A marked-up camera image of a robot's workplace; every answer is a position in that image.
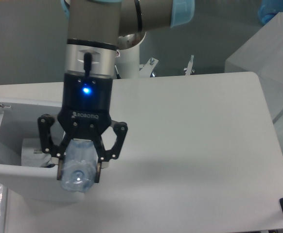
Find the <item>water bottle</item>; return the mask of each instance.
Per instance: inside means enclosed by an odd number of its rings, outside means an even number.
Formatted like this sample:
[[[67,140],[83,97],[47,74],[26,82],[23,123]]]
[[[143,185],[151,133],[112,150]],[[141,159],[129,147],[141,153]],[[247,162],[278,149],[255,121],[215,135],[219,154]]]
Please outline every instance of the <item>water bottle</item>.
[[[97,153],[93,142],[72,140],[62,169],[61,186],[70,192],[85,193],[94,184]]]
[[[263,0],[258,17],[265,25],[279,12],[283,12],[283,0]]]

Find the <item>white box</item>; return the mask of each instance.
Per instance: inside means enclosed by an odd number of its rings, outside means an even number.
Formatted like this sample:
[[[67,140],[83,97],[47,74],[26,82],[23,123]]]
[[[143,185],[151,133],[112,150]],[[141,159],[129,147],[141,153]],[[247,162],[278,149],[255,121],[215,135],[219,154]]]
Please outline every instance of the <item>white box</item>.
[[[27,198],[81,201],[84,194],[60,187],[57,166],[21,166],[22,140],[39,137],[37,118],[46,113],[58,114],[60,103],[17,99],[3,104],[6,107],[0,107],[0,183]],[[60,142],[63,130],[58,123],[52,127],[52,133],[54,141]]]

